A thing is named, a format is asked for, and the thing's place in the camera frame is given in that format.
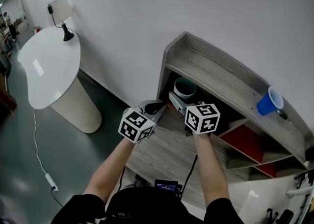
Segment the table lamp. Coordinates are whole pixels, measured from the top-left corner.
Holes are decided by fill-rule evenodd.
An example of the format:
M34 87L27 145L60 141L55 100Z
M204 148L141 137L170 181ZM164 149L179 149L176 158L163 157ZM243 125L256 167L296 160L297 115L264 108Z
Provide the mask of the table lamp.
M74 37L74 33L70 33L68 31L67 26L63 22L67 18L69 18L73 11L70 7L67 0L52 0L48 3L48 11L49 14L51 14L53 23L56 26L56 24L62 23L62 28L64 31L64 38L63 41L69 41Z

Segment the white floor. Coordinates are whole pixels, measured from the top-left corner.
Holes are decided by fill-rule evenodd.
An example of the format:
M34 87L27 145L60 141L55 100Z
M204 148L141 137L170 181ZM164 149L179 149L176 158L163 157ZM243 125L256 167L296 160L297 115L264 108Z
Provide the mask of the white floor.
M294 213L291 224L294 224L300 213L300 206L305 198L304 195L294 196L292 198L286 195L286 191L296 189L294 182L295 176L289 176L278 179L248 181L229 184L229 194L231 201L241 205L239 216L244 224L262 224L267 217L267 209L272 208L273 213L278 212L279 217L285 209ZM126 168L122 180L122 188L133 183L135 173ZM118 190L119 183L116 185L114 192ZM203 220L205 210L195 207L187 202L183 202L188 211Z

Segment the lamp base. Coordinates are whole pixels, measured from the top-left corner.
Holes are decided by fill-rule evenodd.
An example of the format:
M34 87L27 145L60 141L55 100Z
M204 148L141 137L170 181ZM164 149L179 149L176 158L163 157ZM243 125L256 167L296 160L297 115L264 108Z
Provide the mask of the lamp base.
M63 41L69 41L69 40L71 40L71 39L74 37L74 33L70 33L70 32L68 31L68 28L67 28L67 26L65 25L65 23L63 23L61 26L62 26L63 31L64 31L64 38L63 38Z

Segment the blue screen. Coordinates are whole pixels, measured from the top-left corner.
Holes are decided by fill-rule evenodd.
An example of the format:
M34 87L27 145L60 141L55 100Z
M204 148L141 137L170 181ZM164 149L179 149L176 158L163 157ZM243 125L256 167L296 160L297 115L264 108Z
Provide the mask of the blue screen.
M175 185L162 185L162 184L156 184L156 188L170 190L172 192L176 192L176 186Z

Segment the black shirt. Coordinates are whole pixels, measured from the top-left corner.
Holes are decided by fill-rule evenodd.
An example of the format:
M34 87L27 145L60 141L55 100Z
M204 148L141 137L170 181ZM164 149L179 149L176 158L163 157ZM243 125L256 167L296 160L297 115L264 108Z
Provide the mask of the black shirt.
M171 191L153 187L126 188L105 203L95 195L75 195L55 216L52 224L85 223L198 223ZM205 214L207 223L243 224L227 198L210 203Z

